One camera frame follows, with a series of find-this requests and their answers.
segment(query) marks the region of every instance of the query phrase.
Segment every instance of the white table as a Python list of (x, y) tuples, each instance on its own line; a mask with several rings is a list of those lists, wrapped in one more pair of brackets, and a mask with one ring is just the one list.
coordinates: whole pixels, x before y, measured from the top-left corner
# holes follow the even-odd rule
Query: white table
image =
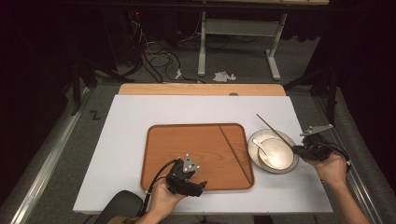
[[(123, 189), (145, 197), (140, 176), (150, 126), (236, 122), (245, 128), (249, 139), (268, 128), (256, 114), (301, 144), (302, 130), (288, 96), (116, 95), (73, 210), (100, 213)], [(332, 212), (315, 169), (304, 161), (285, 175), (266, 173), (254, 163), (252, 166), (255, 184), (251, 189), (205, 191), (201, 197), (182, 200), (174, 214)]]

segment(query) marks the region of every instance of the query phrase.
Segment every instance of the gray carpet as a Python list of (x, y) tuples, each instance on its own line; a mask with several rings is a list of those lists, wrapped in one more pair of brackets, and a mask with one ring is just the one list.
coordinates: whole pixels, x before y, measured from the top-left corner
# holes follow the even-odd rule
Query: gray carpet
[[(249, 44), (230, 44), (222, 49), (215, 49), (216, 46), (221, 45), (219, 42), (208, 43), (213, 48), (207, 50), (206, 75), (201, 80), (207, 83), (218, 83), (213, 80), (214, 73), (226, 71), (228, 74), (236, 76), (236, 80), (229, 80), (227, 83), (288, 83), (304, 73), (317, 41), (303, 43), (296, 39), (281, 41), (276, 52), (276, 62), (282, 77), (279, 82), (274, 82), (271, 79), (268, 64), (262, 54), (265, 49), (263, 45), (270, 45), (270, 43), (270, 39), (264, 38)], [(151, 50), (155, 51), (155, 48), (158, 47), (152, 46)], [(196, 46), (180, 45), (178, 49), (166, 48), (172, 50), (179, 58), (183, 76), (198, 78), (196, 76), (198, 61), (198, 48)], [(153, 63), (163, 64), (166, 61), (162, 62), (162, 60), (164, 58), (159, 58)], [(127, 69), (126, 66), (120, 64), (121, 72)], [(174, 77), (176, 69), (177, 64), (173, 63), (167, 67), (166, 71), (170, 77)], [(162, 74), (165, 72), (164, 67), (160, 67), (158, 70)], [(145, 69), (140, 69), (130, 77), (135, 78), (138, 82), (155, 82), (155, 79)], [(163, 81), (173, 80), (164, 76)], [(74, 213), (72, 208), (104, 126), (108, 109), (119, 87), (120, 83), (116, 81), (99, 80), (98, 87), (92, 90), (92, 95), (82, 108), (81, 116), (68, 140), (64, 153), (28, 223), (83, 223), (87, 218), (86, 215)], [(296, 87), (288, 91), (303, 130), (310, 125), (316, 126), (327, 123), (320, 104), (324, 99), (311, 97), (307, 91), (308, 88)], [(353, 160), (353, 165), (360, 174), (361, 180), (365, 184), (383, 223), (396, 223), (396, 216), (393, 213), (393, 210), (396, 209), (394, 193), (364, 145), (340, 91), (338, 92), (337, 102), (335, 133), (326, 137), (333, 141), (341, 141), (343, 146), (347, 148)], [(97, 111), (96, 117), (100, 119), (92, 119), (93, 113), (91, 111), (93, 110)], [(66, 117), (69, 114), (70, 110), (65, 112)], [(50, 142), (58, 137), (57, 133), (61, 131), (63, 126), (64, 124), (60, 120), (52, 131), (48, 143), (37, 152), (20, 183), (2, 206), (0, 210), (1, 223), (9, 223), (13, 218), (38, 173), (40, 165), (50, 153)], [(339, 223), (336, 207), (332, 201), (332, 193), (328, 191), (328, 194), (335, 213), (317, 215), (320, 224)], [(313, 216), (309, 214), (279, 214), (272, 216), (272, 218), (276, 224), (315, 223)]]

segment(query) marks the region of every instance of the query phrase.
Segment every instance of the wooden tray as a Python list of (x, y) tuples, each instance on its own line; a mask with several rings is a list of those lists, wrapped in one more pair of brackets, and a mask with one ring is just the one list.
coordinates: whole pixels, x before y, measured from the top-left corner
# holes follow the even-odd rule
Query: wooden tray
[[(244, 128), (237, 123), (154, 125), (148, 130), (140, 185), (147, 190), (171, 160), (186, 154), (200, 166), (190, 179), (205, 190), (249, 189), (254, 175)], [(170, 165), (160, 176), (169, 173)]]

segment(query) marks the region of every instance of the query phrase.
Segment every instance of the hand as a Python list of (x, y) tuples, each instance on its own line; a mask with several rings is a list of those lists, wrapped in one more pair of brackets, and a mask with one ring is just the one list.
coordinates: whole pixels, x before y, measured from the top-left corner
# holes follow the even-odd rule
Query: hand
[(165, 178), (157, 180), (151, 193), (149, 210), (137, 223), (159, 223), (169, 216), (176, 204), (185, 197), (185, 195), (169, 192)]
[(326, 161), (307, 161), (313, 165), (321, 180), (331, 187), (347, 183), (347, 163), (339, 155), (330, 154)]

